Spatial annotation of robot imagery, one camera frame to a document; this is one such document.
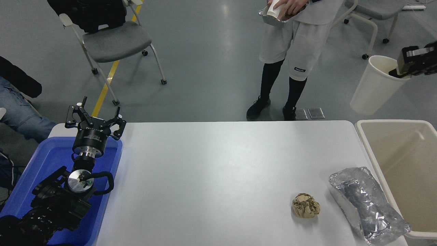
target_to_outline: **hand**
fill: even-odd
[[[285,14],[296,15],[307,2],[308,0],[279,0],[279,2],[273,6],[273,9],[285,4],[278,16],[278,19],[282,20]]]

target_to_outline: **brown paper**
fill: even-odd
[[[320,204],[306,193],[300,193],[296,196],[292,208],[300,218],[314,218],[320,213]]]

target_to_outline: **paper cup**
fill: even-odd
[[[279,12],[284,8],[284,4],[279,6],[277,9],[273,10],[273,6],[275,6],[276,3],[278,3],[279,0],[273,0],[272,4],[270,5],[269,10],[267,11],[268,15],[271,15],[275,18],[278,18]]]
[[[350,102],[359,114],[373,115],[399,88],[411,78],[396,78],[388,74],[398,63],[386,56],[371,56],[366,70]]]

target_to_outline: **yellow floor line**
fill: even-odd
[[[137,8],[135,10],[137,14],[139,13],[141,6],[142,5],[137,6]],[[132,21],[134,21],[134,22],[136,21],[135,15],[132,17]],[[107,78],[109,84],[111,84],[112,78],[114,77],[115,71],[117,70],[118,62],[119,62],[119,60],[114,61],[114,63],[112,64],[111,71],[109,72],[108,78]],[[108,92],[108,86],[105,84],[102,88],[102,91],[100,92],[99,99],[97,100],[96,105],[94,106],[93,113],[91,114],[92,117],[97,117],[99,115],[100,109],[102,108],[103,101],[105,100],[107,92]]]

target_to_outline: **aluminum foil tray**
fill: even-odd
[[[263,17],[263,21],[266,24],[275,26],[275,27],[283,27],[290,19],[286,21],[281,21],[278,18],[275,18],[271,15],[267,14],[267,11],[269,10],[269,6],[265,7],[264,9],[260,10],[258,14]]]
[[[329,176],[331,194],[354,231],[369,245],[382,246],[411,230],[390,206],[366,167],[347,168]]]

